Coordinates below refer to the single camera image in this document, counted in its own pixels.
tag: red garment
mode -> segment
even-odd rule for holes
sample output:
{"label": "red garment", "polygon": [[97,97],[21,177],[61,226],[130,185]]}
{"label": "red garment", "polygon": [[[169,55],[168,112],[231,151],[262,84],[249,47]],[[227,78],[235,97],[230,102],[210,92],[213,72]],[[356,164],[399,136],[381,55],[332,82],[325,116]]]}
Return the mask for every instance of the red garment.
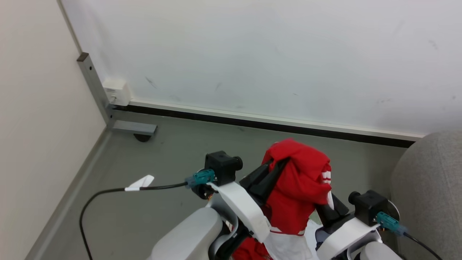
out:
{"label": "red garment", "polygon": [[[274,159],[275,164],[287,157],[290,160],[284,167],[276,186],[271,192],[267,205],[271,207],[271,226],[289,235],[304,231],[313,213],[314,204],[327,204],[330,184],[325,183],[322,173],[331,171],[329,158],[320,151],[298,143],[292,139],[273,144],[263,157],[263,163]],[[235,260],[267,260],[263,244],[248,238],[233,254]]]}

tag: scuff mark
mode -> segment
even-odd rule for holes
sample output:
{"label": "scuff mark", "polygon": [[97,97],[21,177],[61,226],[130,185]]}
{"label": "scuff mark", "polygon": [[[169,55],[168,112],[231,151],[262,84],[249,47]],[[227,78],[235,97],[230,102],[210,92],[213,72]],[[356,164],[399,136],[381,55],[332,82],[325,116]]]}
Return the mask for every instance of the scuff mark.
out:
{"label": "scuff mark", "polygon": [[175,96],[175,95],[170,95],[170,98],[173,99],[174,101],[176,102],[180,102],[181,101],[181,98]]}
{"label": "scuff mark", "polygon": [[217,86],[215,87],[215,91],[217,91],[221,86],[221,82],[217,84]]}
{"label": "scuff mark", "polygon": [[431,44],[435,50],[438,50],[438,45],[436,44],[436,42],[428,40],[428,43]]}
{"label": "scuff mark", "polygon": [[146,77],[146,76],[145,76],[145,78],[146,78],[147,82],[149,82],[149,84],[151,84],[151,86],[153,86],[155,89],[157,89],[157,86],[156,86],[156,84],[154,84],[154,81],[153,81],[153,80],[149,79],[149,78]]}
{"label": "scuff mark", "polygon": [[400,33],[401,29],[403,28],[404,24],[406,23],[405,20],[401,20],[398,25],[395,27],[393,32],[391,33],[392,36],[396,36],[398,33]]}

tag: teal connector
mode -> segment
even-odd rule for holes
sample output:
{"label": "teal connector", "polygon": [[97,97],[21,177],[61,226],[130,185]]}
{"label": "teal connector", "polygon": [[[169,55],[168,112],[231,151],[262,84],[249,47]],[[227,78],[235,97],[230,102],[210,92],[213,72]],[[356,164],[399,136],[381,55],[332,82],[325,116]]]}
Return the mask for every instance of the teal connector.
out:
{"label": "teal connector", "polygon": [[214,180],[215,172],[212,169],[200,171],[193,174],[193,176],[184,179],[184,181],[188,183],[188,185],[186,185],[187,189],[190,189],[199,184],[206,184],[207,182],[212,182]]}
{"label": "teal connector", "polygon": [[401,226],[399,221],[383,212],[377,214],[377,223],[379,223],[382,228],[389,229],[399,236],[403,236],[404,232],[407,232],[407,228]]}

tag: gray fabric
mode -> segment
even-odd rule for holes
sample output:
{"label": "gray fabric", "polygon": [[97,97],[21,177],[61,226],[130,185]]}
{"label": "gray fabric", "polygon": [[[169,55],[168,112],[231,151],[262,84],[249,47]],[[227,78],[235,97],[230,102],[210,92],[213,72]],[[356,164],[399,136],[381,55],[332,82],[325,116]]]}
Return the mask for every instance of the gray fabric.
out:
{"label": "gray fabric", "polygon": [[[392,174],[391,199],[409,233],[444,260],[462,256],[462,131],[428,135],[412,145]],[[398,240],[407,260],[434,260],[408,238]]]}

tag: partition stand leg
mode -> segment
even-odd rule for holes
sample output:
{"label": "partition stand leg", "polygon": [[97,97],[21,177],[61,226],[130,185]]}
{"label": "partition stand leg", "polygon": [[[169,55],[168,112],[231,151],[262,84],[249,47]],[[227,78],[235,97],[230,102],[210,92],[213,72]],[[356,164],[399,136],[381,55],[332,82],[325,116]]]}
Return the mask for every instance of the partition stand leg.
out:
{"label": "partition stand leg", "polygon": [[82,74],[85,77],[88,87],[90,88],[93,98],[108,128],[113,131],[133,134],[138,141],[147,142],[154,135],[157,126],[155,124],[115,120],[113,118],[114,111],[112,105],[109,103],[109,99],[99,80],[90,55],[86,52],[82,52],[77,59],[77,63],[80,66],[80,70],[82,70]]}

